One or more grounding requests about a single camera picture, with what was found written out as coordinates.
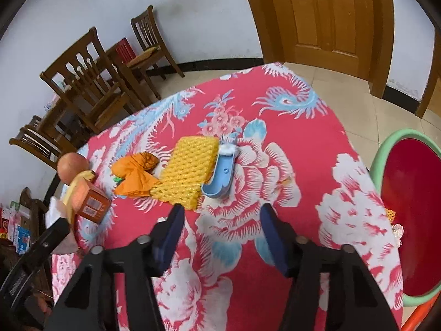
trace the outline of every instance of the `colorful package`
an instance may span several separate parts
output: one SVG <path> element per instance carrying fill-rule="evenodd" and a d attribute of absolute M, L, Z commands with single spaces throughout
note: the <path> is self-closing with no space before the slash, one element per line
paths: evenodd
<path fill-rule="evenodd" d="M 15 225 L 20 222 L 20 213 L 14 209 L 10 209 L 9 225 L 7 227 L 7 239 L 14 242 Z"/>
<path fill-rule="evenodd" d="M 0 224 L 0 239 L 7 239 L 7 230 L 9 226 L 10 219 L 10 209 L 2 208 L 0 211 L 1 214 L 1 224 Z"/>
<path fill-rule="evenodd" d="M 30 231 L 17 225 L 17 246 L 15 250 L 19 255 L 23 255 L 30 245 Z"/>
<path fill-rule="evenodd" d="M 26 208 L 24 205 L 21 205 L 17 202 L 14 202 L 13 200 L 10 203 L 10 209 L 18 211 L 21 215 L 23 215 L 25 218 L 30 218 L 30 210 L 29 208 Z"/>
<path fill-rule="evenodd" d="M 72 208 L 76 214 L 100 224 L 112 202 L 106 194 L 82 178 L 72 194 Z"/>

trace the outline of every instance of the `yellow foam net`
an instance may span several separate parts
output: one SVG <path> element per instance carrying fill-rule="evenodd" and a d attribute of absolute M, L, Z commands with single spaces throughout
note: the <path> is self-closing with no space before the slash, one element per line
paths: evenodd
<path fill-rule="evenodd" d="M 201 185 L 211 176 L 218 147 L 219 139 L 215 137 L 182 137 L 162 171 L 160 181 L 151 189 L 151 197 L 196 210 Z"/>
<path fill-rule="evenodd" d="M 393 219 L 395 219 L 395 212 L 390 209 L 386 209 L 386 216 L 389 219 L 390 223 L 393 223 Z"/>

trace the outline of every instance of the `wooden door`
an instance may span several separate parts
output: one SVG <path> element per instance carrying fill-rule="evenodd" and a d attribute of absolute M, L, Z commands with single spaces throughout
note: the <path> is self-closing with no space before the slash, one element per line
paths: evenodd
<path fill-rule="evenodd" d="M 422 118 L 426 109 L 430 109 L 441 117 L 441 35 L 437 30 L 435 30 L 434 54 L 429 79 L 415 114 Z"/>
<path fill-rule="evenodd" d="M 285 61 L 368 79 L 372 0 L 272 0 Z"/>

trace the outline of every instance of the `red floral tablecloth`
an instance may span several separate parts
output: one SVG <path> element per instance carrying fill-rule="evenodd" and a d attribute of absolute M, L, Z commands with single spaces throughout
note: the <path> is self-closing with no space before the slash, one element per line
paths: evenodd
<path fill-rule="evenodd" d="M 167 216 L 168 203 L 114 195 L 110 167 L 148 151 L 160 159 L 158 177 L 186 135 L 237 136 L 240 153 L 228 197 L 202 196 L 196 212 L 186 211 L 172 265 L 154 280 L 167 330 L 277 329 L 290 280 L 273 266 L 262 233 L 259 210 L 266 202 L 315 243 L 354 245 L 401 321 L 401 266 L 383 203 L 334 113 L 278 63 L 188 88 L 91 138 L 79 153 L 112 206 L 100 225 L 78 218 L 81 247 L 125 246 Z M 53 256 L 55 299 L 78 264 L 74 254 Z M 316 330 L 324 327 L 328 287 L 324 274 Z M 120 329 L 128 330 L 122 277 L 116 288 Z"/>

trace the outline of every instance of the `white wall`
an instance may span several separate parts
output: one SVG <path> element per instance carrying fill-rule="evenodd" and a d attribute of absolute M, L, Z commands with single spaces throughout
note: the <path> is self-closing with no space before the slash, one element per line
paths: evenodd
<path fill-rule="evenodd" d="M 17 199 L 24 186 L 43 198 L 54 176 L 43 162 L 8 145 L 32 115 L 43 116 L 52 98 L 39 73 L 91 26 L 104 48 L 127 37 L 140 51 L 130 19 L 150 4 L 178 63 L 262 57 L 248 0 L 27 0 L 0 40 L 0 202 Z"/>
<path fill-rule="evenodd" d="M 393 0 L 395 35 L 387 85 L 421 100 L 434 52 L 435 29 L 416 0 Z"/>

